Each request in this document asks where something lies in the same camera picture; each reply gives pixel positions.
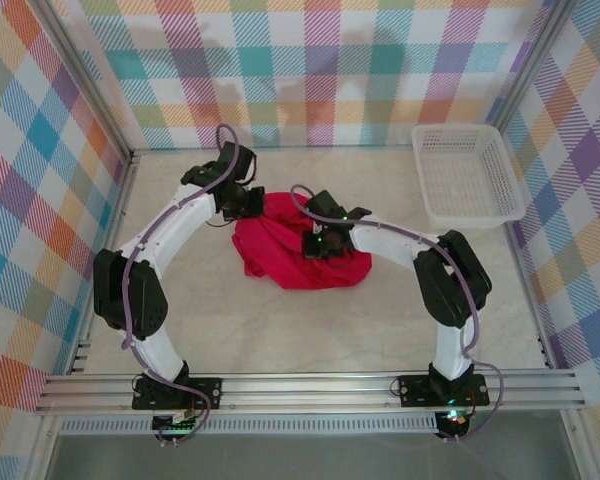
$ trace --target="basket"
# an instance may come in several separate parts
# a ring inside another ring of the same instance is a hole
[[[418,125],[413,149],[433,226],[494,228],[525,206],[500,132],[489,125]]]

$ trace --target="purple cable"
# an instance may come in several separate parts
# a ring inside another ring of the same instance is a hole
[[[500,369],[498,367],[496,367],[495,365],[492,365],[492,364],[486,363],[486,362],[479,362],[479,361],[471,358],[471,356],[469,355],[469,352],[477,345],[478,338],[480,337],[480,320],[478,318],[478,309],[476,308],[476,303],[473,300],[473,295],[471,295],[471,289],[469,288],[469,284],[467,283],[467,280],[464,278],[464,275],[462,274],[460,267],[458,267],[458,264],[453,260],[453,258],[451,258],[451,255],[449,255],[449,253],[444,248],[442,248],[440,245],[438,245],[436,242],[433,242],[433,241],[429,240],[428,238],[422,237],[422,236],[418,235],[417,233],[412,232],[411,230],[407,230],[406,228],[396,227],[395,225],[389,225],[389,224],[382,223],[382,222],[374,222],[371,220],[344,220],[344,219],[340,219],[340,218],[329,218],[329,217],[323,217],[321,215],[316,215],[315,213],[312,213],[309,210],[307,210],[296,199],[295,192],[297,189],[302,189],[302,190],[308,192],[312,196],[313,196],[313,194],[309,188],[307,188],[301,184],[295,184],[294,186],[291,187],[291,191],[290,191],[291,201],[293,202],[293,204],[296,206],[296,208],[298,210],[300,210],[302,213],[307,215],[309,218],[318,220],[323,223],[332,223],[332,224],[338,224],[338,225],[364,225],[367,227],[382,228],[384,230],[389,230],[390,232],[404,235],[405,237],[411,238],[413,240],[417,240],[418,242],[422,242],[425,245],[427,245],[428,247],[433,248],[436,252],[438,252],[440,255],[442,255],[442,258],[444,258],[446,260],[446,262],[449,264],[449,266],[453,269],[453,271],[456,274],[456,277],[458,278],[458,282],[460,282],[460,287],[462,288],[462,292],[465,294],[465,296],[467,298],[467,303],[469,304],[469,310],[471,311],[471,317],[473,318],[473,338],[471,339],[471,342],[469,343],[469,345],[467,345],[466,347],[464,347],[462,349],[462,354],[465,356],[465,358],[468,358],[474,364],[489,368],[489,369],[493,370],[494,372],[496,372],[496,375],[498,376],[498,380],[500,383],[498,399],[496,400],[495,406],[493,407],[493,410],[491,410],[491,412],[489,413],[489,416],[487,417],[487,419],[484,421],[484,423],[482,423],[482,425],[480,425],[478,428],[476,428],[472,432],[465,435],[463,438],[471,437],[471,436],[475,435],[477,432],[479,432],[480,430],[482,430],[485,427],[485,425],[487,425],[491,421],[493,416],[496,414],[496,412],[500,408],[500,404],[502,403],[502,397],[504,396],[504,376],[502,375],[502,372],[500,371]]]
[[[133,251],[131,252],[131,255],[129,255],[129,259],[127,260],[127,263],[125,264],[124,271],[122,273],[122,305],[124,308],[125,326],[126,326],[126,330],[127,330],[125,339],[122,342],[122,349],[126,350],[127,348],[131,347],[131,351],[133,352],[133,355],[136,357],[136,360],[138,360],[138,363],[140,363],[140,365],[142,366],[143,369],[147,370],[147,374],[149,376],[151,376],[154,380],[157,380],[158,382],[163,383],[169,387],[177,388],[179,390],[189,392],[193,395],[197,395],[198,397],[202,398],[202,400],[204,400],[206,407],[207,407],[204,418],[202,419],[201,422],[199,422],[199,424],[196,426],[196,428],[194,428],[191,432],[189,432],[187,435],[182,437],[179,441],[176,441],[175,439],[173,440],[173,444],[175,446],[178,446],[179,444],[187,441],[198,430],[200,430],[202,428],[202,426],[205,424],[205,422],[209,418],[209,413],[211,412],[211,401],[209,400],[209,397],[207,397],[203,392],[196,390],[194,388],[185,387],[184,385],[178,385],[177,383],[171,382],[170,380],[163,378],[162,376],[160,376],[159,374],[157,374],[156,372],[151,370],[149,365],[147,365],[147,363],[142,359],[142,357],[140,356],[140,354],[138,353],[136,348],[132,345],[133,318],[131,315],[131,303],[129,301],[129,275],[131,273],[131,267],[133,266],[133,262],[137,258],[138,254],[143,250],[144,244],[147,243],[149,238],[151,238],[151,235],[153,235],[153,233],[158,229],[158,227],[160,227],[160,225],[162,225],[162,223],[164,223],[164,221],[167,218],[169,218],[173,212],[175,212],[176,210],[180,210],[182,207],[187,205],[189,202],[192,202],[193,200],[201,197],[202,195],[205,195],[212,188],[214,188],[217,185],[219,185],[220,183],[222,183],[231,174],[231,172],[235,168],[236,164],[238,163],[238,151],[240,148],[240,143],[238,142],[238,135],[236,134],[235,130],[233,128],[231,128],[229,125],[227,125],[226,123],[221,123],[220,125],[218,125],[218,127],[216,128],[216,146],[218,147],[218,150],[221,149],[221,147],[220,147],[220,132],[221,132],[222,128],[226,128],[229,131],[229,133],[233,137],[233,143],[235,144],[235,147],[233,149],[233,158],[231,159],[231,163],[229,164],[229,167],[225,170],[225,172],[222,175],[220,175],[220,177],[218,177],[216,180],[211,182],[209,185],[207,185],[206,187],[203,187],[202,189],[198,190],[197,192],[193,193],[192,195],[189,195],[188,197],[183,198],[180,202],[178,202],[177,205],[172,205],[171,207],[166,209],[164,212],[162,212],[162,214],[151,225],[149,225],[149,228],[147,228],[147,231],[144,233],[144,235],[142,235],[142,237],[138,241],[137,245],[134,247]],[[162,441],[162,445],[164,445],[165,440],[162,438],[162,431],[158,432],[158,437]]]

